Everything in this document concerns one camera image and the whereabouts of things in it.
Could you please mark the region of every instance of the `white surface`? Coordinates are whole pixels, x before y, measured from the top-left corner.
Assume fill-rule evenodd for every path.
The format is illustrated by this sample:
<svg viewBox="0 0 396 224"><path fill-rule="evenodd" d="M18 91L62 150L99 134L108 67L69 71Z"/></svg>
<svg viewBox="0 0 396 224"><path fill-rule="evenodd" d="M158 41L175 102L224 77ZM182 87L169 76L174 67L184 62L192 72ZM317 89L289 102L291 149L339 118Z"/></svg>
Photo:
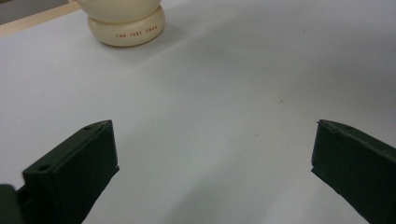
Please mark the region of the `white surface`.
<svg viewBox="0 0 396 224"><path fill-rule="evenodd" d="M163 1L147 45L82 11L0 39L0 176L113 119L120 172L89 223L366 223L310 173L319 119L396 146L393 0Z"/></svg>

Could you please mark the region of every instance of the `jar base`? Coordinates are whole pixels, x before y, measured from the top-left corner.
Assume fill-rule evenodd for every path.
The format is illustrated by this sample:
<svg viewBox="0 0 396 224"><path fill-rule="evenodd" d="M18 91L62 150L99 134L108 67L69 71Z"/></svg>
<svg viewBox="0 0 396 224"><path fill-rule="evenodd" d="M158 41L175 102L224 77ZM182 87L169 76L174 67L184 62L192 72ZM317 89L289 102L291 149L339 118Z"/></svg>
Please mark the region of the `jar base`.
<svg viewBox="0 0 396 224"><path fill-rule="evenodd" d="M163 8L139 21L108 23L88 17L88 27L101 42L114 47L138 46L153 40L165 26Z"/></svg>

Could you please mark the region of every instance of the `white table surface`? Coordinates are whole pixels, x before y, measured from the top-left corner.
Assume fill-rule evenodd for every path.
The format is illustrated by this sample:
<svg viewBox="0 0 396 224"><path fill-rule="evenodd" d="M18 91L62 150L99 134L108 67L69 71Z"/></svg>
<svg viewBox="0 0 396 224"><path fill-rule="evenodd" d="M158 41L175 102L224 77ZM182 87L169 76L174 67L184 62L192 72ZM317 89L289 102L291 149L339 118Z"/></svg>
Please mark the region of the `white table surface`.
<svg viewBox="0 0 396 224"><path fill-rule="evenodd" d="M84 221L367 223L310 173L319 119L396 146L394 0L164 0L147 45L84 12L0 39L0 178L114 122L120 172Z"/></svg>

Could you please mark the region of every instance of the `cream ceramic object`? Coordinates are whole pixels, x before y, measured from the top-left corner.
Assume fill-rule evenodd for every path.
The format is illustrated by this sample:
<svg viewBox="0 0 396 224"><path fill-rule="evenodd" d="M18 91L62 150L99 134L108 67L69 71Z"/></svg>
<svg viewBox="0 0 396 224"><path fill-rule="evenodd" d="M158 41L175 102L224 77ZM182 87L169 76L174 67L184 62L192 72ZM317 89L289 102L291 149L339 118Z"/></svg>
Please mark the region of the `cream ceramic object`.
<svg viewBox="0 0 396 224"><path fill-rule="evenodd" d="M136 21L153 13L161 0L78 0L82 10L97 21Z"/></svg>
<svg viewBox="0 0 396 224"><path fill-rule="evenodd" d="M108 45L129 47L149 42L161 33L165 24L163 8L138 21L108 23L88 17L88 26L96 38Z"/></svg>

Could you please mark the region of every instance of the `ceramic jar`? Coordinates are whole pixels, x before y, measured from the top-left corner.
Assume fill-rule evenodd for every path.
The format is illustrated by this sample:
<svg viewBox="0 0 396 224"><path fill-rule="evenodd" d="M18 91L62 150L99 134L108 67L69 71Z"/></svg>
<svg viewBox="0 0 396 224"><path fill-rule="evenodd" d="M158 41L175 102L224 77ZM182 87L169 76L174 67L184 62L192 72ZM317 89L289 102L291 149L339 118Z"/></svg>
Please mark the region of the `ceramic jar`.
<svg viewBox="0 0 396 224"><path fill-rule="evenodd" d="M78 0L88 26L101 42L130 47L149 42L163 30L161 0Z"/></svg>

